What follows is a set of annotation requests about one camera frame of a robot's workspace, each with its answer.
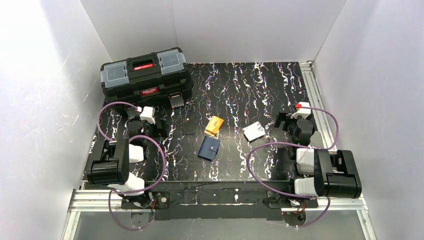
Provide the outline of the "navy blue card holder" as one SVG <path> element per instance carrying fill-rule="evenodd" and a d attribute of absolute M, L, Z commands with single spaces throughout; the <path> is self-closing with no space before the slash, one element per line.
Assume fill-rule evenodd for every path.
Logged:
<path fill-rule="evenodd" d="M 212 162 L 219 151 L 220 145 L 220 140 L 210 136 L 205 136 L 197 156 L 203 160 L 208 160 Z"/>

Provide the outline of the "orange credit card stack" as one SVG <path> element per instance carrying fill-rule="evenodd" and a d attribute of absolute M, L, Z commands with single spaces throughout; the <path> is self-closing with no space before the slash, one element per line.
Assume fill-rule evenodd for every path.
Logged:
<path fill-rule="evenodd" d="M 204 133 L 209 136 L 215 136 L 219 132 L 223 123 L 224 120 L 222 118 L 218 116 L 212 116 L 205 127 Z"/>

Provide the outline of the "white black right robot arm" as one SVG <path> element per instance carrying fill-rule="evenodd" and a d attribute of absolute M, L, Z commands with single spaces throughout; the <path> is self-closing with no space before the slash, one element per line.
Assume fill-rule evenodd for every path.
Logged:
<path fill-rule="evenodd" d="M 362 184 L 350 150 L 330 152 L 311 145 L 315 123 L 310 113 L 280 111 L 274 124 L 288 134 L 288 158 L 304 178 L 294 180 L 294 194 L 309 197 L 359 198 Z"/>

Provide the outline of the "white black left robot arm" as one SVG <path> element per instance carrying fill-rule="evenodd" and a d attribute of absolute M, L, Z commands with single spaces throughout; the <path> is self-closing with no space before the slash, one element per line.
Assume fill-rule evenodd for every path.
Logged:
<path fill-rule="evenodd" d="M 105 185 L 122 197 L 135 197 L 156 186 L 166 173 L 165 152 L 155 139 L 168 135 L 168 125 L 164 119 L 150 123 L 140 117 L 130 120 L 126 128 L 129 138 L 100 139 L 94 144 L 84 175 L 91 185 Z M 145 180 L 130 172 L 130 163 L 145 160 L 148 142 L 156 147 L 154 152 L 159 152 L 162 159 L 160 177 L 151 186 L 146 186 Z"/>

